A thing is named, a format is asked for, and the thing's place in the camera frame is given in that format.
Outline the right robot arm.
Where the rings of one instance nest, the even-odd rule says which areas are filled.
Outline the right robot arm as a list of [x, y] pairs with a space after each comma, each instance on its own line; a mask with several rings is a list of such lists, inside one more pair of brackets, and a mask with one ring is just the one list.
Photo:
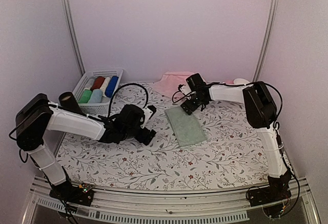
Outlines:
[[289, 187], [292, 178], [290, 169], [284, 160], [284, 148], [277, 121], [280, 110], [268, 90], [270, 85], [259, 81], [243, 84], [213, 82], [207, 84], [200, 74], [196, 73], [178, 86], [185, 101], [181, 104], [186, 114], [191, 115], [196, 109], [204, 109], [211, 101], [224, 100], [242, 103], [247, 121], [262, 142], [269, 166], [269, 187], [265, 197], [276, 201]]

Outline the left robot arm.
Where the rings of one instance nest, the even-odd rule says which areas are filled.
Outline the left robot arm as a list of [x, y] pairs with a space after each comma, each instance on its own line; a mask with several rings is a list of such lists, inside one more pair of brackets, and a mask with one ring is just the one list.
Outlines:
[[16, 114], [14, 140], [37, 164], [50, 184], [56, 187], [57, 193], [64, 200], [72, 200], [76, 196], [76, 189], [45, 144], [45, 132], [70, 133], [105, 144], [118, 144], [133, 138], [148, 145], [156, 132], [147, 129], [146, 123], [156, 111], [153, 105], [144, 108], [125, 105], [118, 114], [95, 117], [61, 107], [49, 101], [45, 94], [39, 93]]

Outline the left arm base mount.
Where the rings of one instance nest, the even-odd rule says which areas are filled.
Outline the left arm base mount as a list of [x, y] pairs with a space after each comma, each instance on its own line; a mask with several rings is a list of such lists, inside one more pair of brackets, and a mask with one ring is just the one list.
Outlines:
[[62, 202], [75, 203], [90, 207], [94, 197], [93, 190], [85, 190], [72, 185], [66, 181], [59, 185], [50, 184], [51, 191], [49, 196], [61, 200]]

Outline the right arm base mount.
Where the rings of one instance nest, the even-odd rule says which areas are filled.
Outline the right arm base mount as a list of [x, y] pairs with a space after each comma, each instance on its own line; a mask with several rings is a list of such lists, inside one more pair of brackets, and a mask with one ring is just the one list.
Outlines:
[[278, 199], [278, 196], [272, 196], [273, 190], [270, 190], [270, 187], [260, 188], [260, 187], [250, 187], [245, 193], [245, 197], [247, 201], [250, 203], [251, 207], [261, 206], [269, 203], [273, 203], [276, 201], [286, 200], [286, 203], [280, 203], [274, 206], [263, 207], [263, 213], [265, 216], [271, 220], [280, 219], [283, 216], [289, 214], [296, 206], [299, 197], [300, 197], [300, 182], [296, 178], [297, 184], [297, 197], [294, 203], [290, 206], [289, 203], [291, 201], [291, 196], [287, 193], [282, 194], [282, 199]]

